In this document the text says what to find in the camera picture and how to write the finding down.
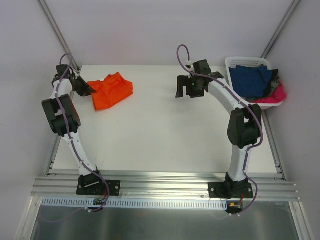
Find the orange t shirt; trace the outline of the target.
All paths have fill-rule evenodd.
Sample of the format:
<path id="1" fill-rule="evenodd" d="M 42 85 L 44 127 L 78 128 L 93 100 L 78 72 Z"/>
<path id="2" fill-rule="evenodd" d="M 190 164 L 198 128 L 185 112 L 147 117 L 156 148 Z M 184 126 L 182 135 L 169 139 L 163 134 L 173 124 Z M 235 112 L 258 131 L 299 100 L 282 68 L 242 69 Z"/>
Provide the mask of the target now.
<path id="1" fill-rule="evenodd" d="M 95 90 L 92 95 L 93 107 L 96 111 L 112 108 L 134 93 L 134 85 L 122 77 L 119 72 L 109 74 L 104 80 L 88 81 Z"/>

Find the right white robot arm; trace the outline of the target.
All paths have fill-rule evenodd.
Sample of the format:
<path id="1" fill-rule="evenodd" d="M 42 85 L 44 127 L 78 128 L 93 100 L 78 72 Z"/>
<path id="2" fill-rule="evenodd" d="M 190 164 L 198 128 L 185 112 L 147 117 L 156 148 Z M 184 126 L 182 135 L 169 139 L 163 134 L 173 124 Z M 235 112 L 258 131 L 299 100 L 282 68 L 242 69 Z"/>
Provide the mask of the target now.
<path id="1" fill-rule="evenodd" d="M 206 60 L 187 63 L 183 69 L 187 76 L 177 78 L 176 98 L 204 97 L 209 93 L 228 112 L 230 119 L 227 137 L 232 144 L 231 162 L 223 182 L 208 183 L 210 198 L 253 199 L 252 185 L 247 174 L 251 150 L 263 141 L 262 110 L 258 104 L 246 104 L 228 86 L 218 72 L 212 72 Z"/>

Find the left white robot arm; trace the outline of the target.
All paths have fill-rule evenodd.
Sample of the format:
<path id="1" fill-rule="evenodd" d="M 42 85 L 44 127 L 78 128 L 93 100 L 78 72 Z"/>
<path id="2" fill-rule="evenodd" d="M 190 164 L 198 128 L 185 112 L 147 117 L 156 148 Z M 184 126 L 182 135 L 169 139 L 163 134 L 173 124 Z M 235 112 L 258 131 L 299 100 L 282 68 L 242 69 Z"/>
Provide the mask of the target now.
<path id="1" fill-rule="evenodd" d="M 77 164 L 79 178 L 76 194 L 102 196 L 103 199 L 119 196 L 121 181 L 104 179 L 84 150 L 80 138 L 81 120 L 70 96 L 75 92 L 87 97 L 95 90 L 70 65 L 59 63 L 56 71 L 52 80 L 52 95 L 41 104 L 51 130 L 66 142 Z"/>

